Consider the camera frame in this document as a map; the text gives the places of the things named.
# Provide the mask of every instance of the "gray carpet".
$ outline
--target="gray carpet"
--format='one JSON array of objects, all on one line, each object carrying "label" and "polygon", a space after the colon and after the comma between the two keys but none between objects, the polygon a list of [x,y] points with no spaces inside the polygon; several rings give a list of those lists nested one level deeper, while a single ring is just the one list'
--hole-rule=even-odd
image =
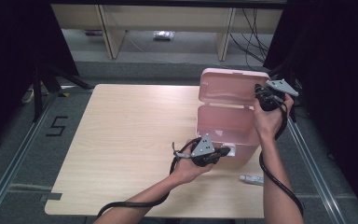
[{"label": "gray carpet", "polygon": [[[81,79],[89,84],[162,84],[198,85],[200,74],[210,65],[195,64],[152,64],[152,63],[80,63],[76,66]],[[231,66],[234,69],[248,69],[245,66]],[[73,85],[61,79],[62,85]],[[44,195],[49,193],[60,171],[66,152],[76,132],[90,92],[72,92],[68,97],[58,97],[43,123],[32,148],[13,181],[6,198],[0,206],[0,223],[91,223],[94,217],[56,217],[44,213]],[[20,107],[11,122],[0,135],[0,177],[10,159],[21,144],[33,119],[33,103]],[[342,212],[348,223],[358,223],[358,201],[334,161],[328,159],[328,148],[318,130],[307,118],[304,108],[296,110],[297,124],[312,151],[325,180],[337,196]],[[51,128],[56,124],[65,126],[60,130]],[[304,218],[307,223],[331,223],[324,204],[319,198],[308,170],[298,152],[296,143],[286,129],[278,140],[278,147],[286,171],[292,181],[294,192],[305,205]],[[238,220],[242,223],[264,223],[262,219]]]}]

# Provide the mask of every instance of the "wooden table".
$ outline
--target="wooden table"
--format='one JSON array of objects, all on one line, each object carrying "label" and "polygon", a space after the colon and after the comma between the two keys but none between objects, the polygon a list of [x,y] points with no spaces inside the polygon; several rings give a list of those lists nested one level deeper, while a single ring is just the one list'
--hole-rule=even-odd
[{"label": "wooden table", "polygon": [[[172,142],[195,137],[199,87],[98,85],[48,200],[50,215],[95,216],[166,177]],[[239,175],[262,175],[260,148],[246,164],[220,160],[211,172],[171,192],[148,217],[263,217],[262,187]]]}]

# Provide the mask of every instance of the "forearm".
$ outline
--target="forearm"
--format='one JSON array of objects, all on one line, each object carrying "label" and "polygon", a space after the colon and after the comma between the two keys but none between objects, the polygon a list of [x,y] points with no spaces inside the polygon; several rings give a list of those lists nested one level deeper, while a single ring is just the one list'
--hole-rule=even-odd
[{"label": "forearm", "polygon": [[[273,137],[261,137],[261,147],[267,169],[287,188],[292,190]],[[265,175],[264,177],[264,214],[266,222],[303,223],[296,203],[268,176]]]},{"label": "forearm", "polygon": [[[142,191],[141,193],[129,198],[127,202],[132,203],[149,203],[162,198],[172,189],[179,186],[177,179],[170,175],[158,182],[156,185]],[[128,208],[114,207],[99,217],[95,224],[113,224],[113,223],[138,223],[144,215],[151,209],[146,208]]]}]

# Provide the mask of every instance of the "metal rail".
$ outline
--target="metal rail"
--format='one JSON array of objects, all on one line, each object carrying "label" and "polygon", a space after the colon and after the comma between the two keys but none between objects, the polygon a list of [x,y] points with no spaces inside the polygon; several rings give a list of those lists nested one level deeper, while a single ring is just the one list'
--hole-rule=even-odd
[{"label": "metal rail", "polygon": [[332,191],[324,181],[324,177],[319,170],[315,159],[312,157],[310,149],[308,148],[300,130],[298,129],[297,124],[289,120],[288,128],[293,138],[295,139],[301,157],[303,158],[307,169],[310,172],[310,177],[313,180],[315,188],[318,190],[318,193],[322,199],[322,202],[324,203],[324,207],[327,211],[327,214],[330,216],[332,223],[347,223],[344,216],[342,216],[341,210],[338,207],[337,201],[334,198]]},{"label": "metal rail", "polygon": [[10,165],[7,167],[5,173],[0,179],[0,204],[4,200],[7,191],[10,188],[11,182],[13,181],[17,172],[20,170],[21,165],[26,155],[28,154],[28,151],[31,148],[31,145],[40,129],[40,126],[43,124],[45,117],[48,113],[48,110],[50,109],[50,106],[57,98],[57,96],[58,93],[51,93],[48,96],[48,99],[45,103],[45,109],[43,110],[42,114],[39,116],[39,119],[32,124],[30,130],[25,135],[24,140],[22,141],[19,149],[17,150],[16,155],[14,155],[13,159],[10,162]]}]

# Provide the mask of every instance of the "black cable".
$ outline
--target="black cable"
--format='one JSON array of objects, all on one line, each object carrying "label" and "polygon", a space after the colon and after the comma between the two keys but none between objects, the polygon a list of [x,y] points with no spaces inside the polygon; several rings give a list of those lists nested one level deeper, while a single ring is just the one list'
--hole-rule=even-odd
[{"label": "black cable", "polygon": [[[200,137],[199,138],[195,138],[191,141],[189,141],[188,143],[185,144],[184,147],[182,147],[181,150],[179,150],[180,153],[182,153],[183,151],[185,151],[185,149],[190,146],[193,143],[197,143],[200,141]],[[173,158],[172,163],[171,163],[171,168],[170,168],[170,174],[172,174],[173,170],[175,169],[176,163],[178,162],[178,159],[176,157]],[[162,196],[160,199],[155,200],[153,202],[149,202],[149,203],[132,203],[132,202],[114,202],[114,203],[109,203],[107,205],[105,205],[103,208],[101,208],[100,212],[97,215],[97,218],[100,217],[107,209],[109,208],[113,208],[113,207],[153,207],[156,205],[159,205],[161,203],[163,203],[168,196],[170,195],[170,193],[168,192],[167,194],[165,194],[164,196]]]},{"label": "black cable", "polygon": [[243,13],[243,16],[245,17],[246,21],[248,22],[248,25],[249,27],[251,28],[251,36],[254,35],[255,36],[255,39],[257,40],[257,43],[258,43],[258,47],[260,49],[263,49],[266,48],[267,50],[269,49],[266,45],[264,45],[260,39],[258,38],[258,33],[257,33],[257,23],[256,23],[256,19],[257,19],[257,11],[256,9],[254,9],[254,25],[252,26],[251,22],[249,21],[248,19],[248,16],[246,15],[245,13],[245,10],[242,9],[242,13]]},{"label": "black cable", "polygon": [[267,169],[266,165],[264,164],[264,160],[263,160],[263,153],[260,153],[260,157],[259,157],[259,163],[260,163],[260,167],[261,169],[264,171],[264,173],[268,176],[268,178],[270,180],[272,180],[272,182],[274,182],[275,185],[277,185],[281,190],[283,190],[283,192],[285,192],[297,205],[298,209],[300,210],[301,216],[304,216],[304,209],[303,206],[301,204],[301,201],[296,197],[296,195],[289,189],[287,188],[281,181],[279,181],[270,171],[269,169]]},{"label": "black cable", "polygon": [[[250,42],[249,40],[248,40],[248,38],[243,34],[243,33],[241,33],[241,35],[242,35],[242,37],[246,40],[246,42]],[[255,47],[255,48],[260,48],[260,46],[257,46],[256,44],[254,44],[254,43],[250,43],[253,47]]]},{"label": "black cable", "polygon": [[246,45],[246,52],[250,52],[249,51],[249,45],[250,45],[250,43],[252,42],[252,36],[253,36],[253,32],[251,32],[251,36],[249,37],[249,42],[248,42],[248,44]]},{"label": "black cable", "polygon": [[[282,112],[282,125],[280,127],[280,130],[275,134],[275,140],[279,138],[279,136],[281,136],[281,134],[283,133],[284,129],[286,128],[287,125],[287,115],[286,115],[286,111],[287,111],[287,107],[285,104],[280,104],[279,102],[275,101],[274,102],[278,105],[278,108],[281,110]],[[298,210],[301,213],[301,216],[304,215],[304,208],[301,204],[301,201],[296,197],[296,195],[289,189],[287,188],[280,180],[278,180],[270,171],[269,169],[266,167],[266,165],[264,164],[264,160],[263,160],[263,152],[260,152],[260,157],[259,157],[259,163],[260,163],[260,167],[263,170],[263,172],[266,174],[266,176],[268,176],[268,178],[270,180],[272,180],[272,182],[277,185],[281,190],[283,190],[283,192],[285,192],[297,205]]]},{"label": "black cable", "polygon": [[241,44],[239,44],[232,34],[230,34],[230,36],[231,36],[232,40],[234,41],[234,43],[238,46],[238,48],[240,48],[241,50],[243,50],[247,54],[251,55],[252,57],[254,57],[259,62],[261,62],[261,63],[264,62],[263,59],[260,59],[259,57],[257,57],[257,55],[253,54],[251,51],[249,51],[248,49],[245,49]]}]

